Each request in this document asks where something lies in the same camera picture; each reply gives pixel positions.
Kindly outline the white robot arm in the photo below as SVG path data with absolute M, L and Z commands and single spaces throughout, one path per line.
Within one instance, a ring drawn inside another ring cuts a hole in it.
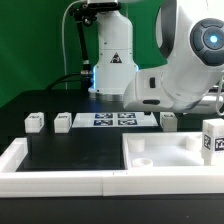
M 157 47 L 166 63 L 140 69 L 133 61 L 133 27 L 122 0 L 87 0 L 99 24 L 93 98 L 127 110 L 218 113 L 224 106 L 224 0 L 165 0 L 156 15 Z

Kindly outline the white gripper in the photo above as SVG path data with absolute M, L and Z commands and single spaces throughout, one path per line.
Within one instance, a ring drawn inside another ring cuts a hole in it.
M 150 112 L 174 112 L 177 101 L 165 86 L 174 82 L 175 69 L 171 66 L 159 66 L 142 69 L 127 86 L 123 106 L 126 110 Z

